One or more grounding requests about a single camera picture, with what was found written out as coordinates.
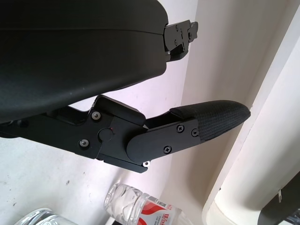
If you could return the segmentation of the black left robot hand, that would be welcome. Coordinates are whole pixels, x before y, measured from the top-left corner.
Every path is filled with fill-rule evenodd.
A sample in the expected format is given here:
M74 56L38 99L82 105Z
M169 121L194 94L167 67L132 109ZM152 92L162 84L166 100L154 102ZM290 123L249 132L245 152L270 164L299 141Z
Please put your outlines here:
M217 100L147 119L105 96L162 75L184 58L198 23L169 24L156 0L3 0L0 135L24 138L137 173L250 117Z

